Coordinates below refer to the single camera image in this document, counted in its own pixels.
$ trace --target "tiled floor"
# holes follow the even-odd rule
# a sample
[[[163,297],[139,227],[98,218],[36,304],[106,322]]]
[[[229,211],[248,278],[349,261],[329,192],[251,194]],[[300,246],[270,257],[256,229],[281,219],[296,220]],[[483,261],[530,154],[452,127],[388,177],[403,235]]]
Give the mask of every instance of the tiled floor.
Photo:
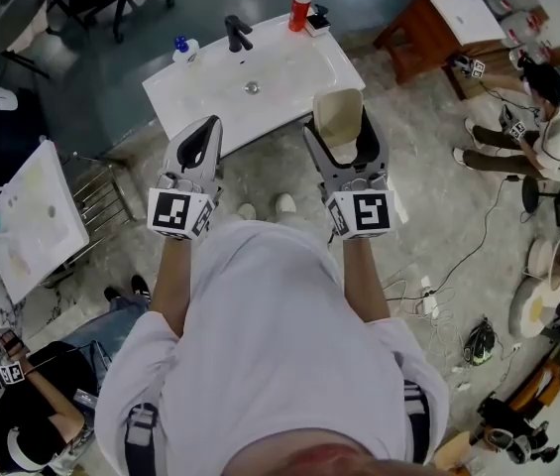
[[[391,186],[400,201],[396,232],[373,241],[379,273],[384,287],[405,279],[407,293],[417,296],[423,276],[437,287],[483,237],[484,214],[495,201],[504,176],[458,166],[451,147],[471,144],[463,127],[466,115],[473,114],[489,125],[495,120],[498,125],[500,106],[489,96],[459,102],[440,71],[423,75],[405,87],[396,86],[389,58],[382,52],[365,49],[352,52],[350,57],[367,84],[366,106],[388,136]],[[156,181],[166,144],[163,130],[152,124],[116,152],[129,158],[141,196]],[[335,154],[349,159],[351,148],[344,146]],[[244,201],[253,202],[259,218],[266,218],[274,195],[287,191],[295,197],[299,212],[316,221],[327,236],[330,223],[320,202],[318,182],[319,175],[302,142],[300,124],[287,125],[226,158],[225,194],[213,223]],[[527,249],[535,235],[552,238],[556,234],[551,206],[544,204],[525,224],[519,222],[521,210],[520,183],[505,183],[498,208],[489,217],[485,246],[451,276],[438,295],[439,301],[448,301],[441,308],[453,314],[463,336],[486,315],[506,348],[514,342],[507,332],[508,307],[522,280]],[[127,288],[131,275],[138,272],[152,285],[162,245],[162,237],[138,227],[97,249],[90,263],[62,285],[76,305],[40,333],[33,345],[68,333],[85,318],[105,311],[103,289],[108,284]],[[332,243],[331,252],[341,265],[338,240]],[[402,286],[387,290],[390,298],[401,293]],[[460,428],[476,423],[476,406],[490,390],[500,386],[501,396],[507,395],[548,347],[542,338],[524,341],[502,385],[509,362],[502,360],[499,347],[484,367],[465,375],[452,374],[451,368],[461,363],[462,348],[451,325],[441,326],[438,335],[447,342],[442,345],[428,322],[406,313],[414,309],[412,301],[392,301],[391,307],[395,315],[407,318],[428,359],[449,383],[451,424]],[[459,393],[456,388],[463,381],[471,382],[472,387]],[[88,455],[86,462],[86,466],[97,467],[91,474],[104,474],[99,472],[101,461],[96,454]]]

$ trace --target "black shoe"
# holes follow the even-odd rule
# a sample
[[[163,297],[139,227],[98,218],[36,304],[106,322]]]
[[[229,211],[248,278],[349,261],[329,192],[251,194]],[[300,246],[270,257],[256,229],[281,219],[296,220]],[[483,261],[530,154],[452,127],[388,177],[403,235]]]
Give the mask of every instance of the black shoe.
[[[147,301],[152,300],[152,296],[150,295],[150,288],[148,288],[148,284],[143,280],[143,277],[141,277],[140,275],[133,276],[130,284],[132,285],[132,291],[135,295],[141,295]]]
[[[114,288],[112,288],[111,286],[108,286],[104,292],[103,295],[105,296],[105,298],[108,301],[112,301],[114,298],[120,298],[121,297],[121,293],[119,293],[117,290],[115,290]]]

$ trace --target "black faucet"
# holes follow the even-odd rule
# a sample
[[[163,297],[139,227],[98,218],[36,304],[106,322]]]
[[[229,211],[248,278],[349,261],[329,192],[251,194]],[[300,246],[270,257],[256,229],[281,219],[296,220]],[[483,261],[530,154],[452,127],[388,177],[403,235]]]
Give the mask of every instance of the black faucet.
[[[230,52],[237,53],[243,46],[247,51],[253,48],[251,41],[244,37],[253,32],[253,29],[249,25],[240,21],[240,18],[234,14],[230,14],[224,19],[224,25],[227,27]]]

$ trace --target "cable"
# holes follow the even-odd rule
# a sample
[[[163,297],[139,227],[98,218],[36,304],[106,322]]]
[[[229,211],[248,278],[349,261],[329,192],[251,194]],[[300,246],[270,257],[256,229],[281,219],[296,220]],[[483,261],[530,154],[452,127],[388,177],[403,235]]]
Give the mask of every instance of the cable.
[[[443,286],[447,283],[447,281],[449,280],[449,278],[453,275],[453,273],[458,269],[458,267],[460,267],[460,265],[462,265],[465,261],[467,261],[470,257],[472,257],[476,252],[478,252],[482,246],[485,244],[485,241],[487,240],[487,234],[489,232],[489,226],[488,226],[488,219],[489,219],[489,215],[491,214],[491,212],[496,209],[498,207],[498,203],[500,202],[500,194],[502,193],[502,187],[504,186],[504,183],[506,181],[510,181],[509,180],[510,177],[506,177],[503,178],[503,180],[500,183],[500,188],[498,189],[498,195],[496,196],[496,201],[494,202],[494,204],[492,205],[491,208],[489,208],[489,210],[487,211],[487,213],[485,214],[485,219],[484,219],[484,225],[485,225],[485,234],[482,238],[482,241],[480,242],[480,245],[478,245],[478,247],[476,247],[473,251],[471,251],[469,254],[467,254],[464,258],[462,258],[458,264],[456,264],[456,266],[454,266],[450,272],[447,274],[447,277],[445,277],[445,279],[442,281],[442,283],[440,284],[440,286],[438,286],[438,288],[436,288],[435,290],[430,290],[429,292],[427,292],[424,296],[422,297],[406,297],[404,294],[402,297],[393,297],[390,298],[391,300],[397,300],[397,299],[425,299],[425,298],[429,298],[429,297],[433,297],[435,296],[442,288]]]
[[[407,293],[407,281],[406,280],[400,280],[400,281],[396,281],[393,284],[390,284],[388,286],[385,286],[383,288],[383,291],[387,291],[390,288],[393,288],[394,286],[397,286],[398,284],[404,284],[404,289],[403,289],[403,293],[402,293],[402,298],[405,297],[405,294]],[[447,291],[453,291],[454,294],[449,298],[449,299],[445,299],[441,302],[439,302],[436,306],[434,306],[433,310],[431,312],[428,312],[426,314],[421,314],[418,313],[418,307],[420,306],[421,302],[417,303],[413,310],[407,310],[406,308],[404,308],[404,306],[402,305],[402,302],[400,304],[400,309],[409,317],[413,317],[416,319],[422,319],[424,321],[427,321],[432,330],[431,330],[431,334],[429,337],[429,342],[427,344],[427,352],[429,352],[430,354],[433,354],[434,356],[441,356],[444,358],[444,371],[447,371],[447,363],[448,363],[448,357],[447,357],[447,348],[454,344],[456,341],[460,341],[460,345],[459,345],[459,349],[460,349],[460,354],[461,356],[464,354],[464,347],[465,347],[465,343],[464,340],[462,338],[462,335],[460,334],[460,330],[458,329],[458,324],[456,323],[455,320],[455,314],[453,312],[453,310],[450,310],[448,308],[445,309],[441,309],[438,314],[436,316],[434,316],[434,311],[436,310],[436,308],[438,308],[439,306],[445,305],[447,303],[449,303],[450,301],[453,301],[453,299],[456,297],[456,290],[454,288],[447,288],[445,289],[442,293],[446,293]],[[446,340],[445,338],[443,338],[442,336],[442,330],[444,330],[445,327],[447,326],[452,326],[453,328],[453,337],[450,340]],[[440,342],[440,344],[442,345],[442,352],[436,352],[433,350],[433,345],[434,345],[434,341],[438,340]]]
[[[502,345],[502,343],[500,342],[500,340],[498,339],[498,336],[496,335],[496,340],[498,341],[498,343],[500,345]],[[508,356],[506,356],[505,358],[501,358],[501,361],[505,361],[507,359],[509,359],[510,361],[508,362],[508,366],[506,367],[506,372],[503,373],[503,375],[500,377],[500,382],[498,383],[498,385],[493,388],[492,393],[496,392],[497,390],[500,389],[500,387],[504,384],[504,381],[506,381],[506,379],[508,378],[508,374],[510,374],[510,368],[513,364],[513,359],[515,357],[515,355],[517,354],[517,351],[512,351]]]
[[[86,347],[93,347],[94,345],[96,345],[99,348],[99,352],[103,351],[103,353],[105,353],[105,355],[109,358],[110,356],[108,355],[107,351],[105,350],[105,348],[97,341],[97,340],[92,340],[91,342],[88,342],[87,344],[84,344],[82,346],[79,347],[73,347],[72,349],[67,349],[66,351],[63,351],[62,353],[56,354],[55,356],[52,356],[51,358],[49,358],[48,360],[43,361],[42,363],[38,363],[35,367],[33,367],[32,369],[29,369],[27,372],[24,373],[24,377],[28,376],[31,372],[36,371],[38,368],[40,368],[42,365],[46,365],[47,363],[52,362],[53,360],[55,360],[56,358],[59,358],[61,356],[64,356],[68,353],[72,353],[74,351],[80,351],[81,349],[84,349]],[[101,360],[103,361],[103,366],[106,368],[108,368],[108,366],[105,363],[105,360],[103,359],[103,356],[101,357]]]
[[[535,117],[539,116],[539,111],[540,111],[540,109],[539,109],[538,107],[521,106],[521,105],[519,105],[519,104],[514,103],[514,102],[511,101],[511,100],[505,99],[504,97],[502,97],[502,96],[500,95],[500,93],[499,93],[498,91],[488,89],[487,86],[486,86],[484,83],[482,83],[481,81],[480,81],[480,85],[485,89],[485,91],[486,91],[491,97],[496,98],[496,99],[498,99],[498,100],[501,100],[502,102],[505,102],[505,103],[507,103],[507,104],[511,104],[512,106],[515,106],[515,107],[517,107],[517,108],[519,108],[519,109],[525,109],[526,111],[528,111],[529,113],[531,113],[531,114],[532,114],[533,116],[535,116]]]
[[[535,208],[535,211],[533,211],[532,213],[528,213],[527,211],[522,211],[519,214],[519,223],[520,224],[525,224],[526,222],[528,222],[531,218],[533,218],[535,216],[535,213],[537,212],[537,208]]]

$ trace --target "white slipper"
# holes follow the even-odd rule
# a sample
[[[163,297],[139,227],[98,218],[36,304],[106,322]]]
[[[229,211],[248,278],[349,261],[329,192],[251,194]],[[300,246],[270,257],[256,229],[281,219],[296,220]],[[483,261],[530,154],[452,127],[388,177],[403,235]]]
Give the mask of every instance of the white slipper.
[[[471,118],[465,118],[465,129],[467,129],[467,132],[471,136],[471,141],[473,141],[474,146],[478,150],[482,150],[485,145],[484,143],[481,143],[476,139],[476,135],[474,134],[474,127],[476,127],[476,122],[474,122]]]
[[[276,214],[296,213],[297,205],[290,194],[280,194],[276,200]]]
[[[245,220],[256,220],[257,213],[256,207],[250,202],[245,202],[241,204],[238,208],[238,215],[240,215]]]
[[[472,170],[473,168],[470,168],[465,164],[464,155],[465,155],[465,151],[462,148],[454,148],[453,150],[454,161],[456,161],[460,166],[464,166],[468,170]]]

